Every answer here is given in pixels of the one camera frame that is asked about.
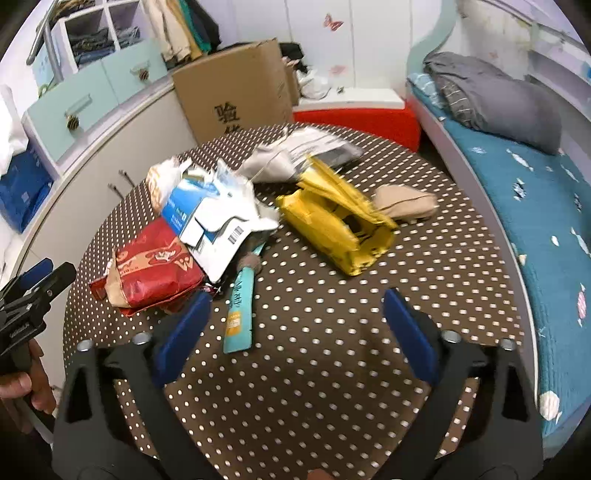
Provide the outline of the person's left hand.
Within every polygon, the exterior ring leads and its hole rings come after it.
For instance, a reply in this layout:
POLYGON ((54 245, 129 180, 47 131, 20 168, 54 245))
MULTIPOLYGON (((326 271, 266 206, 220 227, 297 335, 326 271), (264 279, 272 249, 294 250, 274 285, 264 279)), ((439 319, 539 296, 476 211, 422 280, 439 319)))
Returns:
POLYGON ((31 369, 28 373, 18 372, 1 377, 1 401, 16 427, 25 434, 31 433, 33 426, 18 410, 17 399, 31 394, 32 406, 37 411, 51 415, 56 409, 56 400, 41 362, 44 353, 36 340, 29 341, 29 353, 31 369))

